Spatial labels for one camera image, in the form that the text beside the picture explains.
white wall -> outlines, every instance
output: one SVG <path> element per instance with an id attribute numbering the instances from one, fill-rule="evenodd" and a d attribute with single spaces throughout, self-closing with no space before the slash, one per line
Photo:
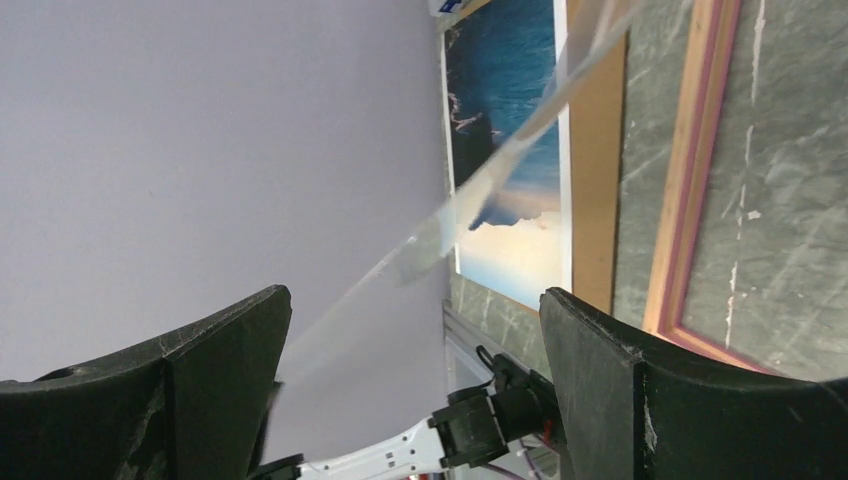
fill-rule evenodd
<path id="1" fill-rule="evenodd" d="M 423 0 L 5 0 L 0 22 L 0 378 L 272 283 L 293 293 L 291 341 L 444 196 Z M 361 415 L 283 393 L 271 457 L 339 453 L 441 405 L 445 277 L 398 319 L 414 358 L 327 393 Z"/>

picture frame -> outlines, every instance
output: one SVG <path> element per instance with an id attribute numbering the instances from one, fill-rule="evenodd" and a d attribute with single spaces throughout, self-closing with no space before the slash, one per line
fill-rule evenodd
<path id="1" fill-rule="evenodd" d="M 683 325 L 701 211 L 741 0 L 695 0 L 642 329 L 737 367 L 766 371 Z"/>
<path id="2" fill-rule="evenodd" d="M 470 3 L 441 34 L 449 194 L 536 108 L 564 44 L 566 5 Z M 533 313 L 545 289 L 573 288 L 569 130 L 566 109 L 488 198 L 454 250 L 458 275 Z"/>
<path id="3" fill-rule="evenodd" d="M 473 0 L 450 21 L 441 25 L 443 32 L 491 0 Z M 552 0 L 555 11 L 561 12 L 556 22 L 570 23 L 580 6 L 580 0 Z M 613 302 L 615 252 L 618 226 L 619 176 L 623 149 L 622 122 L 626 86 L 627 36 L 611 49 L 570 102 L 567 132 L 560 132 L 560 145 L 568 149 L 570 169 L 561 172 L 561 180 L 570 185 L 571 234 L 564 254 L 570 257 L 569 290 L 596 308 L 610 313 Z M 444 68 L 444 46 L 440 54 Z M 449 105 L 444 105 L 445 112 Z M 450 137 L 449 129 L 445 135 Z M 451 154 L 448 152 L 447 189 L 454 193 L 455 179 Z M 462 275 L 459 251 L 455 264 Z M 538 314 L 521 302 L 516 304 Z"/>

clear plastic sheet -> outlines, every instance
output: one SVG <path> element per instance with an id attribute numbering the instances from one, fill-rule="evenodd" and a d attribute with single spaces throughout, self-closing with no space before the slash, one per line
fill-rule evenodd
<path id="1" fill-rule="evenodd" d="M 386 364 L 383 358 L 398 358 L 404 351 L 415 355 L 416 335 L 414 325 L 404 321 L 403 298 L 412 295 L 419 282 L 430 281 L 428 273 L 461 242 L 469 227 L 477 219 L 486 202 L 503 187 L 519 162 L 534 143 L 557 121 L 575 89 L 595 65 L 620 39 L 637 11 L 639 1 L 607 0 L 582 2 L 570 22 L 565 45 L 551 75 L 550 83 L 533 114 L 499 149 L 466 181 L 456 194 L 427 218 L 379 264 L 377 264 L 347 294 L 332 305 L 328 312 L 302 335 L 286 345 L 280 362 L 280 379 L 286 383 L 279 403 L 285 404 L 286 415 L 322 416 L 324 425 L 332 418 L 343 415 L 346 419 L 361 418 L 361 431 L 368 429 L 368 416 L 379 414 L 369 409 L 364 398 L 351 398 L 345 404 L 346 412 L 323 411 L 338 402 L 325 402 L 327 397 L 345 397 L 347 389 L 357 378 L 393 372 L 404 365 Z M 386 292 L 400 301 L 384 308 L 378 301 Z M 379 339 L 373 333 L 380 332 Z M 384 339 L 391 338 L 391 344 Z M 328 342 L 328 339 L 344 339 Z M 415 376 L 408 376 L 408 385 L 399 389 L 415 388 Z M 419 418 L 397 419 L 398 431 Z M 357 430 L 351 425 L 349 434 Z M 360 447 L 368 445 L 363 441 Z M 305 448 L 302 453 L 310 460 L 318 460 L 328 451 Z"/>

marble surface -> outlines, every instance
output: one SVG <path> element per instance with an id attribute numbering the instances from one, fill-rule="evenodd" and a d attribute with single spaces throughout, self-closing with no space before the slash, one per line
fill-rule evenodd
<path id="1" fill-rule="evenodd" d="M 846 375 L 844 9 L 742 3 L 684 323 L 791 376 Z M 649 0 L 630 33 L 614 315 L 631 325 L 644 313 L 691 7 Z M 451 297 L 549 372 L 537 314 L 455 274 Z"/>
<path id="2" fill-rule="evenodd" d="M 844 5 L 743 2 L 684 313 L 785 374 L 848 375 Z"/>

framed picture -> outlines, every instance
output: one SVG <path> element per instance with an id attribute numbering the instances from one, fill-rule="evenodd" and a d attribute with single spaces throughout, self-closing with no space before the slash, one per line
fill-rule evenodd
<path id="1" fill-rule="evenodd" d="M 535 109 L 565 40 L 566 4 L 491 0 L 443 34 L 452 192 Z M 569 113 L 535 145 L 456 246 L 457 272 L 530 309 L 572 290 Z"/>
<path id="2" fill-rule="evenodd" d="M 693 5 L 642 327 L 696 353 L 763 371 L 753 360 L 689 330 L 682 322 L 740 3 L 695 0 Z"/>

